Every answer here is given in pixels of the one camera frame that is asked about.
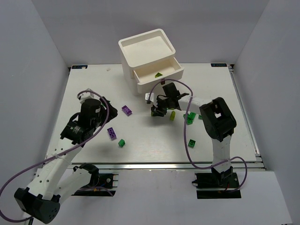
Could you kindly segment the lime rounded lego piece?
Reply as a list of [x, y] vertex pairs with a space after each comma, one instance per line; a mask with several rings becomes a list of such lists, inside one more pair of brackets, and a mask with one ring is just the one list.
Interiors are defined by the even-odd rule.
[[175, 111], [172, 111], [172, 112], [171, 112], [171, 115], [170, 115], [170, 120], [171, 120], [171, 121], [174, 121], [175, 115], [176, 115], [176, 112], [175, 112]]

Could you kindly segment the lime small lego brick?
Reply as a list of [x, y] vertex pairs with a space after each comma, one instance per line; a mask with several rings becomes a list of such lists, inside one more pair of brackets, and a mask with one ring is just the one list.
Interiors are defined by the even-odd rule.
[[155, 78], [158, 78], [158, 77], [161, 77], [161, 76], [163, 76], [163, 74], [160, 73], [160, 72], [158, 72], [158, 73], [155, 74]]

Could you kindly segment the white top drawer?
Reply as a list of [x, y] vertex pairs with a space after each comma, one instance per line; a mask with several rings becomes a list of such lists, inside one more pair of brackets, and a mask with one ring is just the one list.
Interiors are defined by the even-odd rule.
[[179, 80], [183, 76], [182, 67], [175, 58], [151, 63], [133, 71], [137, 81], [137, 92], [143, 94], [150, 92], [152, 87], [162, 79]]

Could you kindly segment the white three-drawer storage box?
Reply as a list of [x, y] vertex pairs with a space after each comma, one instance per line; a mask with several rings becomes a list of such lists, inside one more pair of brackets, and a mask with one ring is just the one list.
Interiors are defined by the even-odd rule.
[[121, 39], [118, 45], [124, 78], [135, 96], [150, 92], [159, 80], [183, 76], [184, 67], [162, 29]]

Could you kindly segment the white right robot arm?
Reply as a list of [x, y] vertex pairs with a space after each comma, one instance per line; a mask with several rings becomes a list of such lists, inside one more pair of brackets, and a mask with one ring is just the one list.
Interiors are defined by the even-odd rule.
[[221, 177], [230, 176], [233, 167], [230, 161], [230, 142], [237, 126], [227, 103], [222, 97], [205, 100], [192, 93], [180, 93], [174, 83], [163, 86], [162, 98], [153, 91], [145, 94], [147, 104], [152, 103], [151, 115], [164, 117], [168, 109], [176, 109], [201, 116], [204, 128], [212, 139], [213, 162], [211, 172]]

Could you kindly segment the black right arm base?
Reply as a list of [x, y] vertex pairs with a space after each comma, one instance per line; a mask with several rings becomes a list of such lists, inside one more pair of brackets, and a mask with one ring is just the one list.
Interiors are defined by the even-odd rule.
[[235, 172], [222, 181], [213, 173], [196, 173], [192, 185], [196, 187], [197, 199], [241, 199], [240, 190], [235, 190], [240, 185]]

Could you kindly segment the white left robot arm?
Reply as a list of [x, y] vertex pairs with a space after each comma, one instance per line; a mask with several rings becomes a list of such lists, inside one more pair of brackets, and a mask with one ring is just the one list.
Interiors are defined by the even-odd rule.
[[62, 203], [77, 190], [93, 188], [99, 182], [99, 169], [88, 163], [75, 167], [71, 176], [60, 180], [86, 141], [118, 115], [105, 97], [81, 97], [80, 101], [81, 110], [69, 119], [61, 132], [53, 160], [44, 164], [26, 188], [18, 188], [14, 194], [20, 208], [44, 224], [54, 220]]

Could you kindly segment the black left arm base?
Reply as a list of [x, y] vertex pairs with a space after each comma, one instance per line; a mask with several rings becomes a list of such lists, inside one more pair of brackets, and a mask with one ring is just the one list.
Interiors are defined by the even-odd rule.
[[84, 169], [91, 175], [90, 182], [77, 190], [73, 196], [113, 197], [115, 195], [114, 188], [117, 187], [117, 184], [114, 184], [117, 181], [115, 179], [116, 174], [101, 173], [95, 165], [87, 163], [74, 166], [73, 172], [79, 169]]

